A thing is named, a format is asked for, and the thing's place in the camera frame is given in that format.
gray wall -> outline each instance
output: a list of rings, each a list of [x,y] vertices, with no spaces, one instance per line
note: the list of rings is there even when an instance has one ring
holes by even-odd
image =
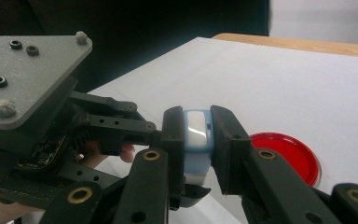
[[[271,0],[270,36],[358,44],[358,0]]]

gray metal plate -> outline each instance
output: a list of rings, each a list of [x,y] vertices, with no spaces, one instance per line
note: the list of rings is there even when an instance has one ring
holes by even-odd
[[[9,46],[19,40],[22,49]],[[28,46],[37,46],[38,56],[29,56]],[[0,118],[0,129],[23,124],[46,98],[91,52],[92,42],[78,45],[75,36],[0,36],[0,77],[7,86],[0,88],[0,100],[15,106],[16,114]]]

red petri dish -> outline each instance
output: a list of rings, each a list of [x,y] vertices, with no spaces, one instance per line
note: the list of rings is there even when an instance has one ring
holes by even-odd
[[[282,133],[256,133],[251,135],[254,147],[279,152],[311,187],[319,185],[321,167],[315,154],[302,142]]]

